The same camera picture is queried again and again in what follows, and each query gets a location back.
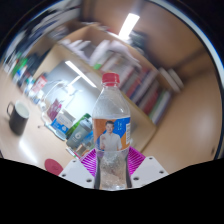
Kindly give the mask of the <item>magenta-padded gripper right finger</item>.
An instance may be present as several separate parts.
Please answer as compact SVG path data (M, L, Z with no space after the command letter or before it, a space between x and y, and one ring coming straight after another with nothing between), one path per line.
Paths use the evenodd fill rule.
M168 175L155 157L145 157L131 147L127 156L127 187L140 188Z

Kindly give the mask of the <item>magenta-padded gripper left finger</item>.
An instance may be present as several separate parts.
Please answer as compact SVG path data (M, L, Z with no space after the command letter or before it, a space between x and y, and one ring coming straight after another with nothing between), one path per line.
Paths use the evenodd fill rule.
M83 157L75 156L59 176L83 188L94 188L96 175L96 154L91 150Z

